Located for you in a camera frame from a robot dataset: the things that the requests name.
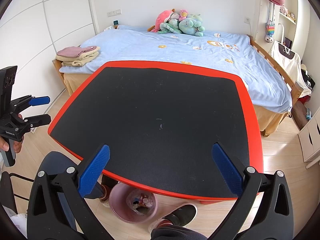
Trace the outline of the black shoe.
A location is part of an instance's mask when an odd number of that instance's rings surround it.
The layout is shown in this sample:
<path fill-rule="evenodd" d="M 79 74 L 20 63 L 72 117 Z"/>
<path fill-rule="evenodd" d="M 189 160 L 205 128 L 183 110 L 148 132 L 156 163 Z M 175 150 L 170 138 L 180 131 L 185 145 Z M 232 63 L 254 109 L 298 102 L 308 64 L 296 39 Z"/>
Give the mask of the black shoe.
<path fill-rule="evenodd" d="M 197 207 L 193 203 L 184 203 L 171 213 L 162 216 L 149 225 L 149 232 L 160 226 L 175 225 L 184 227 L 191 223 L 197 215 Z"/>

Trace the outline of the plush toys pile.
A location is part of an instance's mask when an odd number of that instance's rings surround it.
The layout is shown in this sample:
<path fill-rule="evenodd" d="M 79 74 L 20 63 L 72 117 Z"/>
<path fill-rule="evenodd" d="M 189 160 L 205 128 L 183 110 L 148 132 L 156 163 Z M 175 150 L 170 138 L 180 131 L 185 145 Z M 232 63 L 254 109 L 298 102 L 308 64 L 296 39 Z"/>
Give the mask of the plush toys pile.
<path fill-rule="evenodd" d="M 180 12 L 176 12 L 175 9 L 165 10 L 157 16 L 155 24 L 147 31 L 159 34 L 173 33 L 203 37 L 205 28 L 202 22 L 200 15 L 189 14 L 183 9 Z"/>

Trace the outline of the red black table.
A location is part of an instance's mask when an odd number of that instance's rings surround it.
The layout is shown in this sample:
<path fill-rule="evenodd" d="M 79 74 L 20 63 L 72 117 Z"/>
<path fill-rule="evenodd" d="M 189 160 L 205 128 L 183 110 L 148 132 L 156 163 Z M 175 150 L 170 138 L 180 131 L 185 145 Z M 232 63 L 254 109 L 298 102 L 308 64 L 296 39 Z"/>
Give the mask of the red black table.
<path fill-rule="evenodd" d="M 70 96 L 48 134 L 78 159 L 110 148 L 104 174 L 166 196 L 235 199 L 212 159 L 219 142 L 262 172 L 257 117 L 242 79 L 180 63 L 111 61 Z"/>

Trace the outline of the rainbow hanging toy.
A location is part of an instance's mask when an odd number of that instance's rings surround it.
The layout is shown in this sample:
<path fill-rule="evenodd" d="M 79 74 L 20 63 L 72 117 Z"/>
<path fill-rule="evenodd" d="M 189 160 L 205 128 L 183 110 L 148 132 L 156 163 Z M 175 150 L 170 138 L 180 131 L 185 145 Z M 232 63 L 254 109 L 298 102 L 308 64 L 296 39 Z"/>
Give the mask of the rainbow hanging toy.
<path fill-rule="evenodd" d="M 265 35 L 265 41 L 267 43 L 272 43 L 274 41 L 273 35 L 275 31 L 274 23 L 271 21 L 268 21 L 266 24 L 266 35 Z"/>

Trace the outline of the white drawer cabinet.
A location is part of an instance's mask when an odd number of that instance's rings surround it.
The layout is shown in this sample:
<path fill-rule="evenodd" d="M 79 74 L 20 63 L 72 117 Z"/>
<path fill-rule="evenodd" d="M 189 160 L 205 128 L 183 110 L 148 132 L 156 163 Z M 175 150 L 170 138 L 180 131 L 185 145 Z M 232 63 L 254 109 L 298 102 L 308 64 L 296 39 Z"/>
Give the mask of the white drawer cabinet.
<path fill-rule="evenodd" d="M 319 130 L 319 109 L 308 123 L 298 133 L 303 161 L 306 163 L 306 169 L 319 163 L 320 152 L 320 130 Z"/>

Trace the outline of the folded towels stack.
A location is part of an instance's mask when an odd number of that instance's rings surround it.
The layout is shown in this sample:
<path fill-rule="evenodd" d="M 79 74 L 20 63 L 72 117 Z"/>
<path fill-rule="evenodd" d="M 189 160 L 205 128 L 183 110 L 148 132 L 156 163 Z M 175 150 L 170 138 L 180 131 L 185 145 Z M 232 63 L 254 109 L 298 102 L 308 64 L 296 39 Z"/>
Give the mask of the folded towels stack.
<path fill-rule="evenodd" d="M 66 47 L 58 51 L 55 58 L 62 61 L 63 66 L 82 67 L 98 57 L 99 50 L 100 47 L 97 46 Z"/>

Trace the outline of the white tote bag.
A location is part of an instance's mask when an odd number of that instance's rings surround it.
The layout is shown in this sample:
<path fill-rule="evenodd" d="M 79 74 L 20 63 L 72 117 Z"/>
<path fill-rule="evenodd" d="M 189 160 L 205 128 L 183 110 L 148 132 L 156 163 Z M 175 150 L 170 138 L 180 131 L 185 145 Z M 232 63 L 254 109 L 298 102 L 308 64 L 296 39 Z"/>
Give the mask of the white tote bag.
<path fill-rule="evenodd" d="M 282 45 L 278 41 L 274 41 L 271 49 L 271 56 L 276 60 L 276 62 L 285 70 L 293 82 L 298 82 L 298 84 L 303 88 L 300 98 L 311 95 L 311 90 L 306 85 L 301 69 L 301 59 L 300 56 Z"/>

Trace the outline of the bed with blue sheet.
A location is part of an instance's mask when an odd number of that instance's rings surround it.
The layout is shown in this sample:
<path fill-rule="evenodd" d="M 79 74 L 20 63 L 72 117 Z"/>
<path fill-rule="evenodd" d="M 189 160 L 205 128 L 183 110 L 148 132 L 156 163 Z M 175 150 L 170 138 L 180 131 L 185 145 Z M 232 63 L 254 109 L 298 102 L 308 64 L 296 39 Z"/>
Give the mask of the bed with blue sheet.
<path fill-rule="evenodd" d="M 193 65 L 235 74 L 244 82 L 264 136 L 272 134 L 302 94 L 300 83 L 247 35 L 208 31 L 203 37 L 158 34 L 121 25 L 90 38 L 98 56 L 82 67 L 53 65 L 69 94 L 108 61 L 161 61 Z"/>

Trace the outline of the pink trash bin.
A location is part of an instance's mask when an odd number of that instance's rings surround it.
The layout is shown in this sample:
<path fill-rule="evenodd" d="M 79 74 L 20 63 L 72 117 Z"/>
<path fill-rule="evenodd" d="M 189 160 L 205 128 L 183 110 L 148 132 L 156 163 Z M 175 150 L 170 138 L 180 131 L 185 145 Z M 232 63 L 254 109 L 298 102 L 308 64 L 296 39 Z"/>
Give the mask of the pink trash bin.
<path fill-rule="evenodd" d="M 139 224 L 152 219 L 158 209 L 158 199 L 152 192 L 118 183 L 109 196 L 114 215 L 125 223 Z"/>

